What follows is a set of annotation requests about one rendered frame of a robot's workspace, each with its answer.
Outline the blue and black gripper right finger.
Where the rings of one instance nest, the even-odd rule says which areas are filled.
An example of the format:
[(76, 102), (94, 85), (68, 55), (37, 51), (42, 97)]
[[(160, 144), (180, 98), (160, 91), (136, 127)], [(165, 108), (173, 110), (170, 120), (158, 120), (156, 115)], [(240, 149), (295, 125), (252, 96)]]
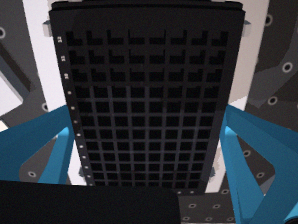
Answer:
[[(265, 197), (236, 134), (274, 166)], [(285, 224), (298, 218), (298, 132), (228, 104), (219, 137), (236, 224)]]

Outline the black well plate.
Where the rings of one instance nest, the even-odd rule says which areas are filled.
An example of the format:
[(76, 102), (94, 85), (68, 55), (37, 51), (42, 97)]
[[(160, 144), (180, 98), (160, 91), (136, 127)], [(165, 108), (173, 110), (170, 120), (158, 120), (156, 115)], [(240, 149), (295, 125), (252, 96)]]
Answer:
[(205, 195), (240, 48), (243, 4), (83, 0), (51, 7), (86, 184)]

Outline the dark grey perforated base plate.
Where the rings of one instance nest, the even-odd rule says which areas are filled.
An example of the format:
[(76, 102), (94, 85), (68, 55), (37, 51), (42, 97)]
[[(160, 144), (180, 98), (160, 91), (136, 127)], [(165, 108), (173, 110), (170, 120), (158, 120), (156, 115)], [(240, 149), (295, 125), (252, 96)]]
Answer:
[[(23, 104), (0, 116), (8, 126), (48, 113), (32, 49), (23, 0), (0, 0), (0, 55), (29, 91)], [(270, 0), (245, 112), (298, 132), (298, 0)], [(237, 135), (259, 186), (274, 166)], [(37, 183), (57, 137), (19, 169), (21, 182)], [(227, 173), (218, 192), (178, 196), (181, 224), (236, 224)]]

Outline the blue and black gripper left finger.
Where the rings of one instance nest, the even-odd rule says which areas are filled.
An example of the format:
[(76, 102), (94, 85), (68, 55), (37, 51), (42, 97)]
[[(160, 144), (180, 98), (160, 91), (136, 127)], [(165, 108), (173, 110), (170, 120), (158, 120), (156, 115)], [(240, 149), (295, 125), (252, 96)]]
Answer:
[(21, 165), (57, 134), (48, 163), (37, 183), (66, 184), (75, 138), (66, 104), (0, 131), (0, 180), (20, 181)]

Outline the white n1 label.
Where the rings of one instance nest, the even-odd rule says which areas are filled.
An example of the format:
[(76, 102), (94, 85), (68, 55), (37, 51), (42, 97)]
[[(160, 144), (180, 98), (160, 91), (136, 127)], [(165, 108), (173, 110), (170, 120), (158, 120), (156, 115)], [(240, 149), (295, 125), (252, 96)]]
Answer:
[(0, 131), (3, 131), (8, 128), (9, 126), (3, 120), (0, 120)]

